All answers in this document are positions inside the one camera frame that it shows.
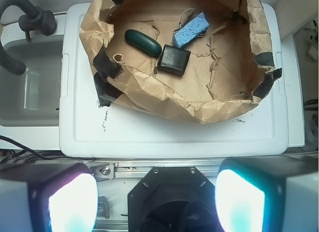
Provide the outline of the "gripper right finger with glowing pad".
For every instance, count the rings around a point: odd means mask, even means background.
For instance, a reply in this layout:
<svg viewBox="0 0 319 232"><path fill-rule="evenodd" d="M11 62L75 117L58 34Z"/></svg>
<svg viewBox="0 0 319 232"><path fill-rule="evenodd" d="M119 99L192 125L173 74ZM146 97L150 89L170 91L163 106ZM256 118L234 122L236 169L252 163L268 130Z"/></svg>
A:
<svg viewBox="0 0 319 232"><path fill-rule="evenodd" d="M216 177L215 204L226 232L317 232L318 158L226 158Z"/></svg>

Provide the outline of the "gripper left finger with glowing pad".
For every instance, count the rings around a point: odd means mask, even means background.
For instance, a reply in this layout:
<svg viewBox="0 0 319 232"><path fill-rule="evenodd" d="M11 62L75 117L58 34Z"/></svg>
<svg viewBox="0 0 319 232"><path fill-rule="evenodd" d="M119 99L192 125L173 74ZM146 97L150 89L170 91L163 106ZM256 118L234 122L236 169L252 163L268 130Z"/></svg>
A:
<svg viewBox="0 0 319 232"><path fill-rule="evenodd" d="M91 232L98 188L83 163L2 164L2 232Z"/></svg>

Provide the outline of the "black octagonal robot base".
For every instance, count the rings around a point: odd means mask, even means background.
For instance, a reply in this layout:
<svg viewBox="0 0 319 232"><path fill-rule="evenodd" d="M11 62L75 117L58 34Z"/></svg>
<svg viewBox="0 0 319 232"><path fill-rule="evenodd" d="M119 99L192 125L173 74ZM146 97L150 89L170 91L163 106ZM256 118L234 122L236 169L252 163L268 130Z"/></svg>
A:
<svg viewBox="0 0 319 232"><path fill-rule="evenodd" d="M128 193L131 232L220 232L215 186L195 167L154 167Z"/></svg>

